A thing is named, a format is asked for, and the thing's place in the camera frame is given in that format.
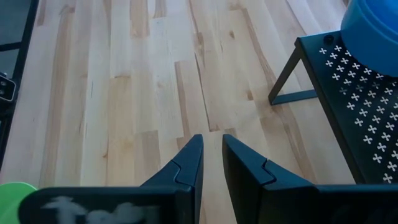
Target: dark metal bar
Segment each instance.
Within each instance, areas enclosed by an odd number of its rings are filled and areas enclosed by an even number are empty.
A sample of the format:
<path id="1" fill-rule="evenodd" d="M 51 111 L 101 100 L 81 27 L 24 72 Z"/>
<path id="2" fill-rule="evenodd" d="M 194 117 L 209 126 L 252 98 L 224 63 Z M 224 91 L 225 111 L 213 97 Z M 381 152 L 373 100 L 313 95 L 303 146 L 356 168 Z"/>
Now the dark metal bar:
<path id="1" fill-rule="evenodd" d="M 268 95 L 268 100 L 270 104 L 274 104 L 274 100 L 280 90 L 282 89 L 283 85 L 285 85 L 286 80 L 293 72 L 294 68 L 298 64 L 299 60 L 301 59 L 299 51 L 297 48 L 294 49 L 292 55 L 290 56 L 289 60 L 287 61 L 282 73 L 279 75 L 278 80 L 276 81 L 274 87 L 272 87 L 271 92 Z"/>
<path id="2" fill-rule="evenodd" d="M 15 42 L 11 44 L 1 44 L 0 45 L 0 52 L 8 51 L 8 50 L 15 50 L 21 47 L 21 42 Z"/>
<path id="3" fill-rule="evenodd" d="M 274 101 L 271 102 L 271 105 L 278 105 L 282 103 L 289 103 L 289 102 L 306 100 L 316 97 L 318 97 L 318 95 L 315 90 L 305 90 L 296 93 L 289 93 L 289 94 L 276 96 Z"/>

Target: wooden floor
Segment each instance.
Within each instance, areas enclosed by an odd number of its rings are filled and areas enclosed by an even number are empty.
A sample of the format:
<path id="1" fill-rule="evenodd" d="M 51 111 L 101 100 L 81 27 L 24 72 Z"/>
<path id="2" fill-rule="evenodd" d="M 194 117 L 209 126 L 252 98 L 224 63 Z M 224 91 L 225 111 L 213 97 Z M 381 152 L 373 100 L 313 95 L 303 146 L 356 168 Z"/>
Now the wooden floor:
<path id="1" fill-rule="evenodd" d="M 317 99 L 270 106 L 298 36 L 343 0 L 41 0 L 1 182 L 140 185 L 196 133 L 203 223 L 234 223 L 221 137 L 315 183 L 353 183 Z M 300 63 L 284 92 L 311 89 Z"/>

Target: blue plastic container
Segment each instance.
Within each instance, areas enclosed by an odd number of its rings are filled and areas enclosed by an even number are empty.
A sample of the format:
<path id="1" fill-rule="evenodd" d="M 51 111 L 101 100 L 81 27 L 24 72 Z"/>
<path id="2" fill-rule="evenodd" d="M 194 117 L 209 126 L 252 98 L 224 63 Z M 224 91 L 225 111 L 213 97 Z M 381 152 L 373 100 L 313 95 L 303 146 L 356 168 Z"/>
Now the blue plastic container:
<path id="1" fill-rule="evenodd" d="M 363 65 L 398 77 L 398 0 L 351 0 L 341 37 Z"/>

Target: blue bowl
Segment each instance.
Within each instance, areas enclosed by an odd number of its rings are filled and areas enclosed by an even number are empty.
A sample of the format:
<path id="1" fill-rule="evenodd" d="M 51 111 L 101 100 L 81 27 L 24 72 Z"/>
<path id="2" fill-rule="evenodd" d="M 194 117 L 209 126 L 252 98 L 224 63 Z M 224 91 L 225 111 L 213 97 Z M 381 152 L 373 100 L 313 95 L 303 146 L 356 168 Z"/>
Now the blue bowl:
<path id="1" fill-rule="evenodd" d="M 398 77 L 398 0 L 351 0 L 341 37 L 361 64 Z"/>

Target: green object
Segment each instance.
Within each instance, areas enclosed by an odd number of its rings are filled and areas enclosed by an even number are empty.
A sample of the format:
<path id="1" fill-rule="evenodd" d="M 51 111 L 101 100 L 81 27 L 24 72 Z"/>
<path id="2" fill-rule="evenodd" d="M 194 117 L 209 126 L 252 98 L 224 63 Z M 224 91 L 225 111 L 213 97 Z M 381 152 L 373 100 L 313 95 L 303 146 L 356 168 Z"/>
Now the green object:
<path id="1" fill-rule="evenodd" d="M 20 202 L 36 188 L 23 182 L 0 185 L 0 223 L 18 224 Z"/>

